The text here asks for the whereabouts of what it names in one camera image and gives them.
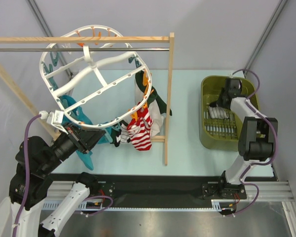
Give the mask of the red white santa sock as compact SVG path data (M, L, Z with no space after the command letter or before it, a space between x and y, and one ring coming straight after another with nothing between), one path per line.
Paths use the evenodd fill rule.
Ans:
M152 147L151 137L145 129L144 122L141 118L137 121L134 119L127 126L127 131L133 147L138 151L148 151Z

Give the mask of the white pinstriped black-toe sock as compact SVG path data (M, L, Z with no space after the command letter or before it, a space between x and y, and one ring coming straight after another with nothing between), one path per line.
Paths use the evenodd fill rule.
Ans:
M230 119L232 117L232 111L219 107L216 102L209 104L208 112L212 119Z
M128 123L122 120L120 121L120 126L121 132L119 132L116 136L111 136L112 144L114 144L115 147L119 147L119 145L121 144L128 144L131 142L131 139L127 131Z

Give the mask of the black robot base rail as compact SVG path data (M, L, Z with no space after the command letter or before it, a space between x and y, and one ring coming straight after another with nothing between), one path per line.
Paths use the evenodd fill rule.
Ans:
M100 175L98 193L116 208L192 209L213 199L237 203L247 198L244 185L227 184L220 176Z

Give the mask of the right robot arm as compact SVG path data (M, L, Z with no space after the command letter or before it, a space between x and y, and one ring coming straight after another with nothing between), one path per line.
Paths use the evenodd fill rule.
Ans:
M238 157L224 171L218 183L218 195L232 199L245 191L245 178L256 166L266 166L275 157L278 121L262 114L242 94L240 79L227 78L217 105L229 109L242 121L238 138Z

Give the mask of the red white striped sock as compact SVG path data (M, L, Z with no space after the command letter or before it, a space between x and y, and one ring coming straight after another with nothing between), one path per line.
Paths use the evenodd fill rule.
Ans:
M139 119L143 120L146 131L149 133L150 137L152 137L151 127L153 124L153 120L150 116L147 103L145 103L139 110L137 110L137 116Z

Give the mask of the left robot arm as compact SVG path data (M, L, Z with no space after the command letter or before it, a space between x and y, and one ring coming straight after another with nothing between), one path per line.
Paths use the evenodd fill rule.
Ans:
M16 173L10 181L9 198L12 209L13 237L57 237L78 206L98 194L96 176L78 175L69 194L52 213L50 219L39 222L40 213L53 183L51 173L73 153L89 153L103 137L103 130L84 130L66 123L65 132L50 146L39 136L29 136L34 122L26 125L24 140L16 154Z

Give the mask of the green and white garment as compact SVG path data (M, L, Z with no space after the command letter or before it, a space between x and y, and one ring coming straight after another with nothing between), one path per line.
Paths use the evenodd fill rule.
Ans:
M142 86L143 70L135 74L135 103L138 104L143 99L143 86ZM152 86L154 92L148 97L147 104L150 116L153 120L152 136L160 133L164 124L164 116L167 111L167 104L159 96L157 90Z

